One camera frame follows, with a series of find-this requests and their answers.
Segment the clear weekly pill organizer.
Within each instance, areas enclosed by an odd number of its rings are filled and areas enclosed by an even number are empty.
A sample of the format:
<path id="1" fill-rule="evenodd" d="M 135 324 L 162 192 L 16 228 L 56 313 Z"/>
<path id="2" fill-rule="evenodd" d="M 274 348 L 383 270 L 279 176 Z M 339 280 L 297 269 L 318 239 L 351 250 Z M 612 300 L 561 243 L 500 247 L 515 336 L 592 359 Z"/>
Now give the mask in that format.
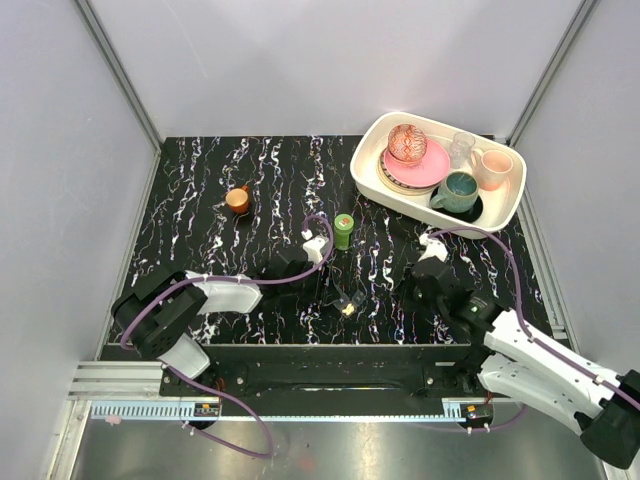
<path id="1" fill-rule="evenodd" d="M 356 291 L 354 293 L 354 295 L 351 296 L 351 297 L 348 297 L 346 295 L 342 295 L 339 299 L 332 301 L 331 305 L 334 306 L 340 312 L 342 317 L 345 317 L 345 316 L 342 315 L 341 309 L 346 304 L 353 303 L 357 307 L 357 309 L 350 316 L 350 317 L 352 317 L 359 310 L 360 306 L 364 303 L 365 300 L 366 300 L 366 295 L 362 291 Z"/>

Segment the green bottle cap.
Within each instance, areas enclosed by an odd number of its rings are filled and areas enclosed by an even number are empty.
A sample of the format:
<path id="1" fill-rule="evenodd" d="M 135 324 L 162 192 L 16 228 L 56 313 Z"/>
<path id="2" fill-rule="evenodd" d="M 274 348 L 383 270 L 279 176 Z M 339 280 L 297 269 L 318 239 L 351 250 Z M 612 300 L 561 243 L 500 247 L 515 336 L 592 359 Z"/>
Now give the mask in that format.
<path id="1" fill-rule="evenodd" d="M 355 222 L 351 215 L 343 213 L 334 219 L 334 228 L 341 233 L 348 234 L 354 228 Z"/>

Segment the green pill bottle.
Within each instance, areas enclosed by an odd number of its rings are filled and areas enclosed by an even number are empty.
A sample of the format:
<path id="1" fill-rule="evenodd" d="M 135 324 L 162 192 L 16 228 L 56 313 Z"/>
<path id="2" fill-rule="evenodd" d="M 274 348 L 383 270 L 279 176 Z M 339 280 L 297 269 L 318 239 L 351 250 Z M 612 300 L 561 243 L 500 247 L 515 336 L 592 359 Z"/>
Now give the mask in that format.
<path id="1" fill-rule="evenodd" d="M 339 214 L 333 222 L 334 246 L 336 249 L 346 251 L 351 245 L 351 234 L 354 230 L 354 218 L 346 213 Z"/>

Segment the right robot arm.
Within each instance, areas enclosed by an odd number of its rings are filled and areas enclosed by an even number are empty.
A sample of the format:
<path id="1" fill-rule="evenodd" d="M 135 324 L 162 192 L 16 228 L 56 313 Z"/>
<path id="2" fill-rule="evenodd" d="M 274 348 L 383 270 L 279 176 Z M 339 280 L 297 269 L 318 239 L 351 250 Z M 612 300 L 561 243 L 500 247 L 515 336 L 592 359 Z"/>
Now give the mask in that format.
<path id="1" fill-rule="evenodd" d="M 436 257 L 405 268 L 397 294 L 410 313 L 432 309 L 470 351 L 454 366 L 466 396 L 509 397 L 561 423 L 618 469 L 639 453 L 639 373 L 588 360 L 501 304 L 459 283 Z"/>

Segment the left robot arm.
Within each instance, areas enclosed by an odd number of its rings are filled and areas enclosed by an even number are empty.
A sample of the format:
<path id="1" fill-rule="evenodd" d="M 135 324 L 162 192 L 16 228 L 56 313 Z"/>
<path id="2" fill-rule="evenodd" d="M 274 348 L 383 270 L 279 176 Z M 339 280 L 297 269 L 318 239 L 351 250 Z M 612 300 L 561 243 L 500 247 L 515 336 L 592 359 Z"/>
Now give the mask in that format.
<path id="1" fill-rule="evenodd" d="M 181 384 L 196 396 L 215 386 L 211 360 L 188 333 L 195 317 L 212 313 L 250 314 L 268 300 L 304 289 L 326 262 L 305 255 L 278 255 L 254 279 L 206 275 L 158 266 L 111 306 L 122 330 L 121 346 L 144 360 L 158 360 L 181 373 Z"/>

